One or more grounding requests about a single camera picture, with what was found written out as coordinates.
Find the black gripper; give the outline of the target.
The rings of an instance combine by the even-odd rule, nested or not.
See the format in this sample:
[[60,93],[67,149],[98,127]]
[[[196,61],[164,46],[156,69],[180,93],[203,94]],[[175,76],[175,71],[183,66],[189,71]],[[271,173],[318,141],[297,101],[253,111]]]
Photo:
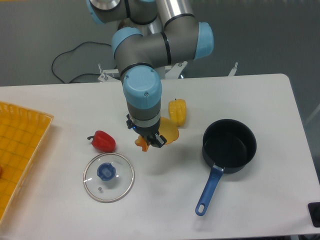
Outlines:
[[128,129],[133,129],[138,135],[140,135],[134,143],[136,146],[141,147],[143,152],[148,151],[150,144],[153,147],[161,148],[167,143],[167,139],[159,133],[159,113],[129,113],[126,117]]

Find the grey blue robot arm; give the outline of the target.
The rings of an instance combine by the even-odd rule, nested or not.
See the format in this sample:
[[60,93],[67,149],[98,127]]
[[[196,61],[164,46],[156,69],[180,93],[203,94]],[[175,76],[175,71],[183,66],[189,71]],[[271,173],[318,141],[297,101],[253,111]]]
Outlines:
[[209,56],[214,34],[197,21],[187,0],[89,0],[87,8],[98,24],[129,19],[134,26],[119,29],[111,47],[128,115],[127,127],[148,145],[161,148],[159,132],[162,83],[158,68]]

